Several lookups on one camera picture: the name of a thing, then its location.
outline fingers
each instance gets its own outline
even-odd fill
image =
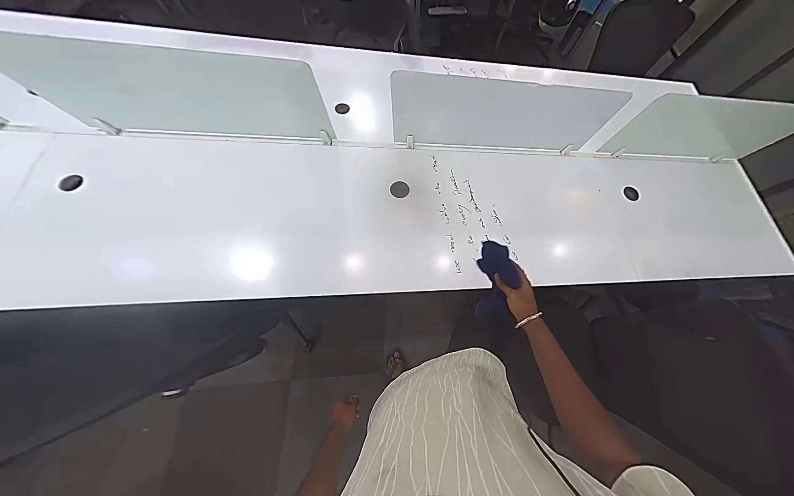
[[[520,264],[514,262],[513,260],[511,260],[511,263],[513,264],[513,266],[515,266],[517,268],[517,270],[520,271],[520,274],[522,274],[522,285],[523,286],[531,286],[532,284],[528,281],[528,274],[526,274],[525,270],[522,270],[522,267],[520,266]]]
[[[501,289],[504,294],[508,295],[511,291],[513,291],[513,287],[508,286],[504,281],[501,280],[501,276],[498,273],[495,273],[495,285]]]

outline navy blue cloth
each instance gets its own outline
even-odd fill
[[[492,292],[476,304],[476,314],[480,317],[509,316],[507,297],[495,284],[495,275],[498,274],[504,284],[517,288],[522,285],[520,271],[510,259],[510,250],[502,244],[483,241],[480,254],[482,256],[476,261],[476,266],[492,281]]]

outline office chair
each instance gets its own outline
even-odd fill
[[[602,23],[591,73],[644,76],[694,22],[677,0],[623,0]]]

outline chair leg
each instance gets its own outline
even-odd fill
[[[287,312],[287,319],[285,319],[285,321],[295,330],[295,333],[299,334],[299,339],[302,340],[302,348],[305,350],[305,353],[313,350],[314,340],[305,337],[302,329],[299,328],[299,325],[293,320],[293,316],[290,315],[289,312]]]

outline person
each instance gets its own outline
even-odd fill
[[[397,352],[388,359],[388,371],[396,377],[369,413],[366,439],[342,496],[692,494],[663,468],[640,464],[541,318],[535,292],[520,272],[519,288],[504,284],[499,275],[495,283],[534,355],[545,386],[539,396],[548,397],[555,414],[549,422],[569,434],[587,470],[532,431],[508,384],[511,372],[489,350],[458,349],[406,371]],[[502,353],[508,363],[514,355]],[[335,405],[297,496],[338,494],[340,457],[359,403],[350,396]]]

